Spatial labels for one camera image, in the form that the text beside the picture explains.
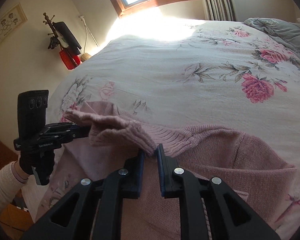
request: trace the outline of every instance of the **bed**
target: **bed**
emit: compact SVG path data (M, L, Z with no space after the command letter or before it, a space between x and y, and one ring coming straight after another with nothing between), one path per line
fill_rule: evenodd
M298 54L244 23L163 21L120 27L116 39L61 82L47 123L66 122L64 111L85 101L107 101L149 123L220 124L257 136L298 170L269 222L281 239L290 239L300 225ZM63 150L55 151L56 166ZM76 182L69 177L51 188L31 178L23 196L32 218Z

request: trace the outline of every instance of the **gloved hand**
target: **gloved hand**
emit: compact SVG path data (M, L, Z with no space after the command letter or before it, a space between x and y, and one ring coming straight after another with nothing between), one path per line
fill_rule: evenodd
M29 174L33 174L32 167L36 168L36 172L43 177L49 176L53 171L54 166L54 152L46 151L44 152L44 155L40 157L40 152L36 153L28 153L21 151L20 153L20 159L19 159L19 165L21 169Z

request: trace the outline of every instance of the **sweater sleeve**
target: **sweater sleeve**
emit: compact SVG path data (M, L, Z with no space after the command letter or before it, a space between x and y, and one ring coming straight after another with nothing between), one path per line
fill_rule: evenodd
M0 215L24 185L13 175L11 163L0 170Z

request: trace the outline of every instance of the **curtain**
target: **curtain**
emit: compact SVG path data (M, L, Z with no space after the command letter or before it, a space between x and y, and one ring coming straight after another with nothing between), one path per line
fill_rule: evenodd
M202 0L205 19L216 21L236 21L231 0Z

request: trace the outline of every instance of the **red object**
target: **red object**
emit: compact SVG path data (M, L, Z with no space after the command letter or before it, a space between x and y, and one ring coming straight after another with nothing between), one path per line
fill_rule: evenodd
M74 69L77 67L76 62L72 57L70 57L69 53L65 49L61 50L59 54L67 69Z
M76 62L77 66L80 65L81 60L78 55L74 54L71 48L66 48L68 51L69 55L73 58L73 60Z

